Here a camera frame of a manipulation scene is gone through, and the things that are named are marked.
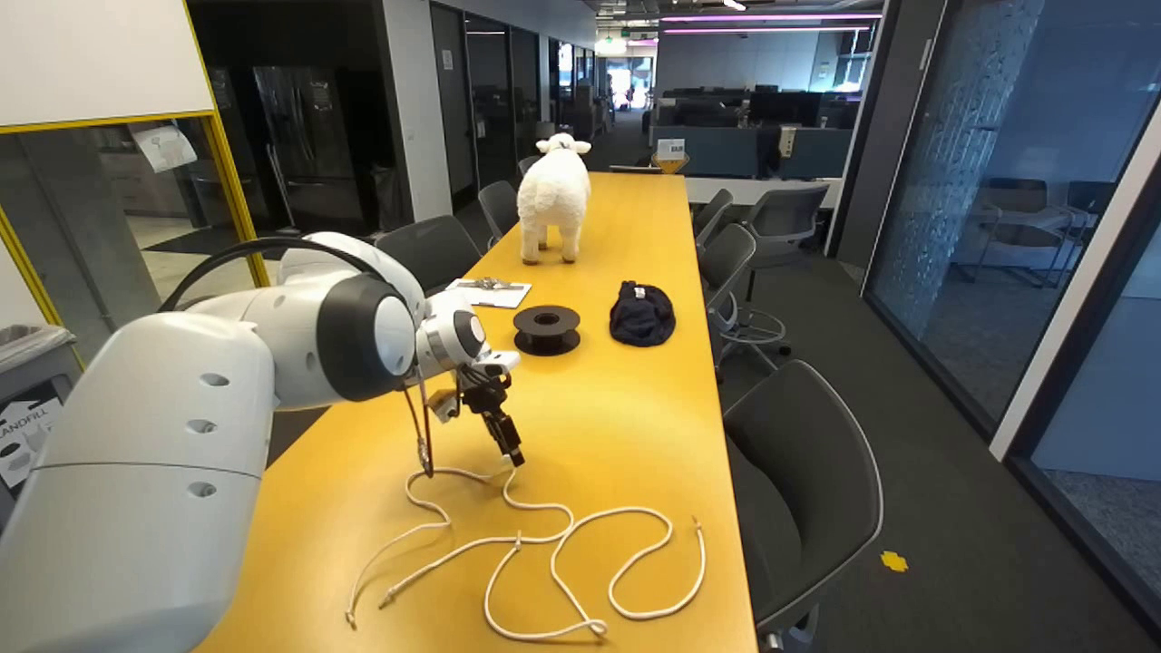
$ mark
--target white stuffed animal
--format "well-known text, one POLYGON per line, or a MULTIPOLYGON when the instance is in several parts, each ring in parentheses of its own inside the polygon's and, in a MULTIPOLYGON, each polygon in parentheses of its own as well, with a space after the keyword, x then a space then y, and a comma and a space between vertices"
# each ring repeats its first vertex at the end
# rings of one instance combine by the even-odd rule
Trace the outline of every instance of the white stuffed animal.
POLYGON ((586 142, 574 142, 571 134, 550 134, 538 142, 544 151, 519 181, 515 215, 523 222, 523 262, 542 262, 549 247, 549 226, 561 235, 567 264, 579 257, 579 226, 586 215, 586 142))

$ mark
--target long table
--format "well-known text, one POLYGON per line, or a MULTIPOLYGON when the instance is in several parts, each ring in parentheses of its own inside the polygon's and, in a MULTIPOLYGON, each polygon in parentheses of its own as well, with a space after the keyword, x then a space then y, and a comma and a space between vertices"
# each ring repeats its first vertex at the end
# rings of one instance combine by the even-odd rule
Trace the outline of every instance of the long table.
MULTIPOLYGON (((523 432, 526 464, 511 487, 523 499, 561 499, 577 516, 648 505, 676 517, 676 540, 619 582, 630 608, 677 601, 695 578, 695 527, 706 572, 700 595, 662 621, 624 621, 604 601, 618 566, 658 540, 648 517, 604 517, 574 538, 557 569, 584 608, 604 621, 604 642, 571 634, 579 648, 756 648, 752 597, 729 488, 719 389, 710 370, 700 278, 688 227, 685 177, 592 174, 592 210, 577 264, 549 251, 544 264, 519 264, 519 227, 476 276, 529 278, 526 303, 579 312, 579 347, 526 356, 511 374, 505 410, 523 432), (671 295, 677 328, 661 347, 608 337, 619 278, 671 295)), ((511 347, 511 312, 479 307, 485 337, 511 347)), ((436 464, 469 469, 490 483, 423 477, 417 494, 452 516, 448 534, 419 534, 384 546, 394 534, 430 521, 401 497, 417 470, 401 395, 326 410, 263 476, 255 534, 232 608, 208 653, 237 648, 542 648, 494 634, 481 595, 508 546, 479 546, 409 582, 377 608, 384 587, 436 555, 490 534, 555 534, 557 516, 511 512, 499 499, 508 464, 481 420, 464 412, 436 423, 436 464), (366 558, 375 582, 359 601, 359 630, 346 625, 366 558)), ((508 628, 561 628, 577 611, 549 578, 549 546, 526 543, 494 587, 508 628)))

